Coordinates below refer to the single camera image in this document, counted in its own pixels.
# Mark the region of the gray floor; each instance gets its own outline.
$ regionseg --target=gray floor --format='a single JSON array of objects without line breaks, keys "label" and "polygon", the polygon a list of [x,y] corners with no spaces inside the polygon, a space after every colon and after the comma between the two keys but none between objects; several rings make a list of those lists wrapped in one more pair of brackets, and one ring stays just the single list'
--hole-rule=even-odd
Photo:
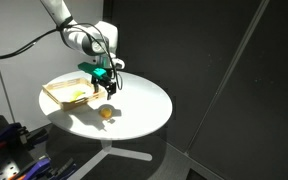
[{"label": "gray floor", "polygon": [[[52,159],[53,167],[60,167],[69,158],[73,158],[77,166],[81,167],[101,150],[101,144],[98,140],[71,135],[53,125],[48,125],[45,128],[49,131],[49,140],[31,151],[31,154],[35,158],[47,154]],[[113,141],[113,147],[150,153],[153,156],[152,161],[147,162],[108,155],[84,176],[83,180],[221,179],[171,145],[165,143],[159,137],[160,133],[157,134],[134,140]],[[193,172],[195,171],[195,176],[188,176],[191,169]]]}]

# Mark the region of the white wall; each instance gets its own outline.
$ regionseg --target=white wall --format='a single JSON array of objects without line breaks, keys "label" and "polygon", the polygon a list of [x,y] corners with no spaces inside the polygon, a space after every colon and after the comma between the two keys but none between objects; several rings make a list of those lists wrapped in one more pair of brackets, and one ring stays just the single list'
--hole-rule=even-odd
[{"label": "white wall", "polygon": [[[77,22],[102,20],[103,0],[66,0]],[[55,23],[39,0],[0,0],[0,55],[14,52],[37,36],[55,28]],[[50,123],[40,110],[38,96],[43,84],[92,57],[66,47],[58,33],[46,36],[30,50],[0,60],[2,78],[10,98],[15,121],[29,130]],[[0,87],[0,114],[9,114]]]}]

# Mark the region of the table base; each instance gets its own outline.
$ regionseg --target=table base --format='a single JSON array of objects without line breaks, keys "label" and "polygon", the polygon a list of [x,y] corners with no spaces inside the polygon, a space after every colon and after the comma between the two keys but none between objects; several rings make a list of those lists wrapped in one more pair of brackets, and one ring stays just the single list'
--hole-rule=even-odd
[{"label": "table base", "polygon": [[143,161],[152,160],[152,155],[147,153],[114,148],[112,147],[112,141],[109,140],[101,140],[101,144],[103,149],[87,163],[85,163],[80,169],[78,169],[72,176],[70,176],[68,180],[82,179],[90,170],[92,170],[102,159],[104,159],[109,154]]}]

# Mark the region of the table top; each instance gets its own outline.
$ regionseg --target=table top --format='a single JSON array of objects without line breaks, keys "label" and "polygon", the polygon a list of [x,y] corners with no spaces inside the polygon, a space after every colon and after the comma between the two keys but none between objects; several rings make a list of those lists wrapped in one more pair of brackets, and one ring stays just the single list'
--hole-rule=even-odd
[{"label": "table top", "polygon": [[[92,139],[126,140],[145,136],[161,128],[172,113],[172,102],[167,93],[140,76],[118,73],[123,78],[123,89],[117,89],[110,100],[105,96],[64,112],[41,91],[40,107],[54,125],[72,134]],[[76,71],[55,78],[49,83],[80,77],[89,81],[92,78],[90,74]],[[99,114],[99,110],[105,107],[112,109],[112,118],[108,120]]]}]

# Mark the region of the round white table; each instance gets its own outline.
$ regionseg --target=round white table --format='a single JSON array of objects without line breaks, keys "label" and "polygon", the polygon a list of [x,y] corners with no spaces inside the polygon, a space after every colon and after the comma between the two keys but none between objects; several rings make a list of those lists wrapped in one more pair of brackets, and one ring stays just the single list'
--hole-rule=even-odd
[{"label": "round white table", "polygon": [[[152,156],[147,153],[114,148],[112,140],[138,138],[158,130],[170,118],[172,102],[166,92],[153,82],[130,73],[119,73],[123,78],[123,88],[117,89],[110,100],[105,95],[104,98],[65,112],[43,91],[40,92],[40,107],[54,125],[78,136],[101,140],[103,150],[70,179],[81,179],[108,154],[152,160]],[[55,78],[49,84],[81,77],[89,81],[92,78],[90,74],[76,71]],[[106,107],[112,109],[109,120],[99,114],[99,110]]]}]

